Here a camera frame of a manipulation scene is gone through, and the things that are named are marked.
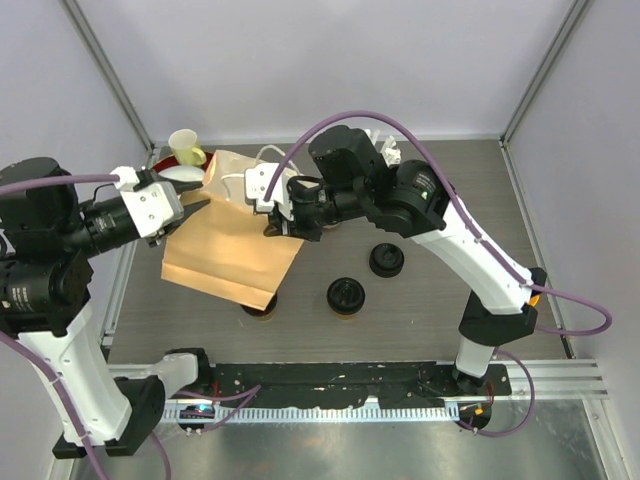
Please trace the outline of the brown paper bag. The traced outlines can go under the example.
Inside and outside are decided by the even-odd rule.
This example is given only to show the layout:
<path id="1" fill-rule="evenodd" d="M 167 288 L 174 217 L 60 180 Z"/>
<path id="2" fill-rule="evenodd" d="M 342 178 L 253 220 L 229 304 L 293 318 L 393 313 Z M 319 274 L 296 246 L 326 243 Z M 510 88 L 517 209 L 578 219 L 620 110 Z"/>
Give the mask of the brown paper bag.
<path id="1" fill-rule="evenodd" d="M 258 310 L 268 306 L 303 241 L 267 237 L 267 218 L 245 203 L 244 172 L 259 161 L 228 150 L 213 154 L 203 187 L 182 195 L 191 215 L 166 241 L 161 278 Z"/>

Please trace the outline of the stack of black lids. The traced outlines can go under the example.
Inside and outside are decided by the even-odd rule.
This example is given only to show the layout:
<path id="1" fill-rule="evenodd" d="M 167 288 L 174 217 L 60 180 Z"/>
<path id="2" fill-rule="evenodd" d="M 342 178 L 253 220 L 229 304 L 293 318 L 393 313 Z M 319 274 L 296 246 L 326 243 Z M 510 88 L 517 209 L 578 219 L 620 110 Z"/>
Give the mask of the stack of black lids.
<path id="1" fill-rule="evenodd" d="M 402 271 L 404 262 L 403 251 L 392 243 L 378 244 L 369 254 L 369 268 L 382 278 L 397 276 Z"/>

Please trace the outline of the black lid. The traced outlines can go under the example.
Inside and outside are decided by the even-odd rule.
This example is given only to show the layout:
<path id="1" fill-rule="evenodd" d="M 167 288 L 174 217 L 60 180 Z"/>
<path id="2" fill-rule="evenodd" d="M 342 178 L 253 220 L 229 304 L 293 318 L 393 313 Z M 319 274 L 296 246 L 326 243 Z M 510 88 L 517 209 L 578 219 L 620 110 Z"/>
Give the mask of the black lid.
<path id="1" fill-rule="evenodd" d="M 262 315 L 262 311 L 261 310 L 257 310 L 257 309 L 254 309 L 254 308 L 251 308 L 251 307 L 248 307 L 248 306 L 245 306 L 245 305 L 242 305 L 241 308 L 245 313 L 247 313 L 250 316 L 259 317 L 259 316 Z"/>
<path id="2" fill-rule="evenodd" d="M 355 279 L 341 277 L 327 288 L 326 300 L 337 314 L 350 316 L 358 313 L 366 300 L 364 287 Z"/>

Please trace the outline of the paper cup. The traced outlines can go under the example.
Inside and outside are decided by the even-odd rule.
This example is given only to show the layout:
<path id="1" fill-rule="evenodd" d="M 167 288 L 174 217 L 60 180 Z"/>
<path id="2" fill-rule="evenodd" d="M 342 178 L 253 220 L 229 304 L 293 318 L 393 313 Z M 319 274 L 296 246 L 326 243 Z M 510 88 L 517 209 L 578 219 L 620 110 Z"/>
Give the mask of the paper cup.
<path id="1" fill-rule="evenodd" d="M 334 312 L 334 315 L 340 320 L 354 320 L 357 317 L 356 313 L 342 313 L 342 312 Z"/>
<path id="2" fill-rule="evenodd" d="M 259 321 L 268 321 L 274 314 L 278 303 L 278 296 L 274 295 L 264 310 L 251 309 L 249 314 Z"/>

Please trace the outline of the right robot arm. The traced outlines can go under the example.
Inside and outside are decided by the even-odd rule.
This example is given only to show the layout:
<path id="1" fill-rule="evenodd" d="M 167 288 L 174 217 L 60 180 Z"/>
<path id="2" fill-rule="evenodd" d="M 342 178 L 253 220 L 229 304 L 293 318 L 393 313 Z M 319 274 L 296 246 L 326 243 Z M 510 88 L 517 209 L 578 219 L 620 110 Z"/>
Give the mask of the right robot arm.
<path id="1" fill-rule="evenodd" d="M 546 276 L 511 259 L 479 227 L 433 165 L 382 153 L 367 130 L 338 125 L 313 139 L 308 153 L 319 177 L 271 167 L 258 176 L 254 211 L 267 236 L 318 241 L 327 226 L 364 217 L 430 251 L 470 288 L 451 371 L 457 391 L 472 395 L 488 381 L 494 351 L 533 333 L 534 286 Z"/>

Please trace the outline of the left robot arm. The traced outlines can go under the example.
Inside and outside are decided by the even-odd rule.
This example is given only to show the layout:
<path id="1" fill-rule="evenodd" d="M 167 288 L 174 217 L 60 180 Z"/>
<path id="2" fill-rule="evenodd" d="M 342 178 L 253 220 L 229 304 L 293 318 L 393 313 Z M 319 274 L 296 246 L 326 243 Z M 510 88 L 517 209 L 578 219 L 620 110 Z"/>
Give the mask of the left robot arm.
<path id="1" fill-rule="evenodd" d="M 49 157 L 13 163 L 1 172 L 1 338 L 38 371 L 63 423 L 59 459 L 102 447 L 134 454 L 180 390 L 193 399 L 213 385 L 201 348 L 168 351 L 147 372 L 113 376 L 91 330 L 92 258 L 138 240 L 158 244 L 197 211 L 180 197 L 197 179 L 169 179 L 119 167 L 90 177 L 115 197 L 80 201 L 83 176 Z"/>

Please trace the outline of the white paper plate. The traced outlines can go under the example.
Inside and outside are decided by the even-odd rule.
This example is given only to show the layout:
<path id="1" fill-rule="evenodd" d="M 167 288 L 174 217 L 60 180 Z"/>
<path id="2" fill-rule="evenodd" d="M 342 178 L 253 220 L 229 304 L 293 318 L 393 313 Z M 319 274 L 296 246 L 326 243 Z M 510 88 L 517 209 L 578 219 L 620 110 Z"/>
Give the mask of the white paper plate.
<path id="1" fill-rule="evenodd" d="M 159 172 L 161 177 L 180 182 L 202 182 L 205 172 L 197 167 L 176 165 Z"/>

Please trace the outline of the red round tray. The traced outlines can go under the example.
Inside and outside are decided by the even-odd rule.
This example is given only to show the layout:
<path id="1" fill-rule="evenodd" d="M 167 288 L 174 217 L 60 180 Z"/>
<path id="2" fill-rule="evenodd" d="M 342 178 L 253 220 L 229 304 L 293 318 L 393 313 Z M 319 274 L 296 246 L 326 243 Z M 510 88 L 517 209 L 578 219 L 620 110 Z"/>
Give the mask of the red round tray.
<path id="1" fill-rule="evenodd" d="M 209 167 L 209 164 L 212 161 L 212 158 L 214 156 L 213 152 L 210 151 L 206 151 L 206 162 L 204 164 L 201 165 L 197 165 L 197 168 L 202 170 L 202 171 L 206 171 L 207 168 Z M 157 163 L 155 163 L 152 166 L 152 169 L 156 172 L 161 172 L 163 170 L 172 168 L 172 167 L 176 167 L 176 166 L 181 166 L 181 163 L 178 162 L 178 160 L 176 159 L 176 157 L 174 155 L 170 155 L 167 156 L 163 159 L 161 159 L 160 161 L 158 161 Z"/>

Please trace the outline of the yellow mug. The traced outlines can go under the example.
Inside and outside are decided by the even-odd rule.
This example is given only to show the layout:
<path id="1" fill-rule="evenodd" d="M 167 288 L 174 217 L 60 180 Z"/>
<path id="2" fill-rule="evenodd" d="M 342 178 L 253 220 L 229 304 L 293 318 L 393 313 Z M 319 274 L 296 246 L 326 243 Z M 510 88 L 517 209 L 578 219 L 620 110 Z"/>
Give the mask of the yellow mug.
<path id="1" fill-rule="evenodd" d="M 201 167 L 207 162 L 207 155 L 200 146 L 198 135 L 191 129 L 173 132 L 169 136 L 168 146 L 181 165 Z"/>

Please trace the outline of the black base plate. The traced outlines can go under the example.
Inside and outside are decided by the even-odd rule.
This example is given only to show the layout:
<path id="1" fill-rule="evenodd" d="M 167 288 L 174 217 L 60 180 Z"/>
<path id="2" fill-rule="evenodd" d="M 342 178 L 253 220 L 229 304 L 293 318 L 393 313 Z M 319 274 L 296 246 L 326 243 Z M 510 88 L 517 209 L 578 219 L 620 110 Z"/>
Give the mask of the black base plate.
<path id="1" fill-rule="evenodd" d="M 507 369 L 488 368 L 479 384 L 464 380 L 454 366 L 438 362 L 384 363 L 218 363 L 209 382 L 193 384 L 178 398 L 224 397 L 235 407 L 244 393 L 259 391 L 250 408 L 360 408 L 374 397 L 383 409 L 442 406 L 446 398 L 505 397 L 512 393 Z"/>

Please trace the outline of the aluminium front rail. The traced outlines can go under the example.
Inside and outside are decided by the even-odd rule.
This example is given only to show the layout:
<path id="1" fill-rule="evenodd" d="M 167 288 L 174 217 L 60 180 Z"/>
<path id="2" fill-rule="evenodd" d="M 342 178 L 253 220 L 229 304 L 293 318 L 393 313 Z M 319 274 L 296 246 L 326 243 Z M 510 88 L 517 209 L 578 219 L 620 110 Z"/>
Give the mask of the aluminium front rail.
<path id="1" fill-rule="evenodd" d="M 250 408 L 240 412 L 235 407 L 215 406 L 199 399 L 176 398 L 167 401 L 162 420 L 181 426 L 195 427 L 228 417 L 240 424 L 311 424 L 311 423 L 393 423 L 393 422 L 456 422 L 470 417 L 473 410 L 483 407 L 489 423 L 495 423 L 499 405 L 515 407 L 522 416 L 530 404 L 542 401 L 605 399 L 608 396 L 597 364 L 592 360 L 533 360 L 518 366 L 513 361 L 498 360 L 491 365 L 506 367 L 512 393 L 505 397 L 446 398 L 442 406 L 383 409 L 374 397 L 354 409 L 318 407 L 300 409 Z"/>

